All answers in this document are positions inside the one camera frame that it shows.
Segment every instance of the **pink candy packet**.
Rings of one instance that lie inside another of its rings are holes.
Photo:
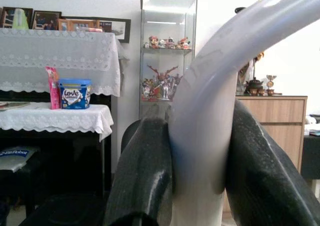
[[[60,99],[60,89],[58,86],[58,80],[59,80],[58,72],[54,67],[48,67],[48,66],[45,67],[45,70],[48,73],[51,109],[52,110],[60,109],[61,99]]]

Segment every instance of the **wooden cabinet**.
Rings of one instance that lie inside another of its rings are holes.
[[[237,96],[300,172],[306,118],[306,96]],[[223,215],[230,216],[227,197]]]

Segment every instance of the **blue tin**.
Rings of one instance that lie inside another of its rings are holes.
[[[90,79],[60,78],[61,108],[83,110],[90,106]]]

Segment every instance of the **trophy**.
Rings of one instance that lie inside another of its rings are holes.
[[[266,92],[268,93],[268,96],[272,96],[275,93],[274,89],[271,89],[274,86],[274,82],[273,80],[276,78],[276,75],[267,75],[266,78],[269,80],[266,85],[268,87],[268,89],[266,90]]]

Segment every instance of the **framed photo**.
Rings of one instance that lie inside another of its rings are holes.
[[[58,29],[59,31],[70,31],[70,21],[67,19],[58,19]]]
[[[35,10],[32,20],[33,30],[58,30],[61,12]]]
[[[31,27],[31,18],[32,18],[32,8],[24,8],[24,7],[3,7],[0,19],[0,25],[2,28],[12,28],[12,24],[14,22],[14,15],[16,9],[22,9],[26,16],[26,21],[28,23],[29,28]]]
[[[94,28],[93,20],[68,20],[71,31],[77,31],[80,28]]]
[[[108,17],[76,17],[64,16],[64,19],[99,20],[99,27],[106,33],[114,33],[120,43],[129,43],[131,19],[108,18]]]

